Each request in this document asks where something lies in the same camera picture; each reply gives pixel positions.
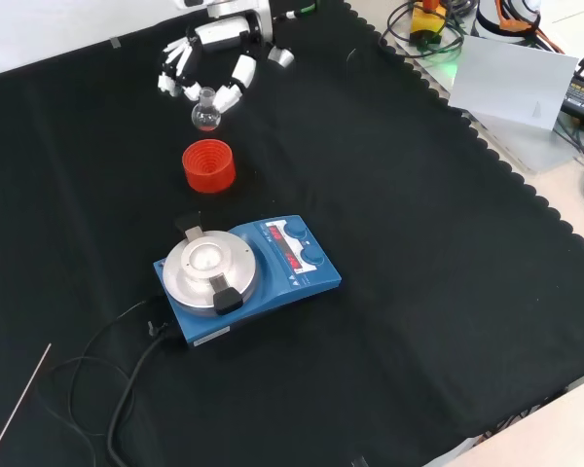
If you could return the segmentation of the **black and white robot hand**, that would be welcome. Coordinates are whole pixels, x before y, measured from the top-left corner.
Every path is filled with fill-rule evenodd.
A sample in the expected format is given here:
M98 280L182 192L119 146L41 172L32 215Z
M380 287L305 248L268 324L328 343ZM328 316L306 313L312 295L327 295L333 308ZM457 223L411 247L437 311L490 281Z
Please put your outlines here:
M244 16L223 18L188 28L182 38L163 49L157 87L170 96L183 94L190 101L197 102L204 86L194 79L194 73L202 56L239 47L240 54L230 82L213 95L213 107L224 114L239 103L251 86L262 45L257 22Z

